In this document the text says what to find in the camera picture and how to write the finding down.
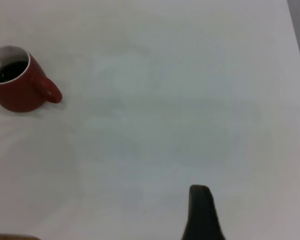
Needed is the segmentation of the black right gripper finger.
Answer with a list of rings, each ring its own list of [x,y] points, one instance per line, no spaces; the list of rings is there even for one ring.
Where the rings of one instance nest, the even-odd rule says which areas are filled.
[[[214,198],[205,185],[189,188],[188,216],[183,240],[225,240]]]

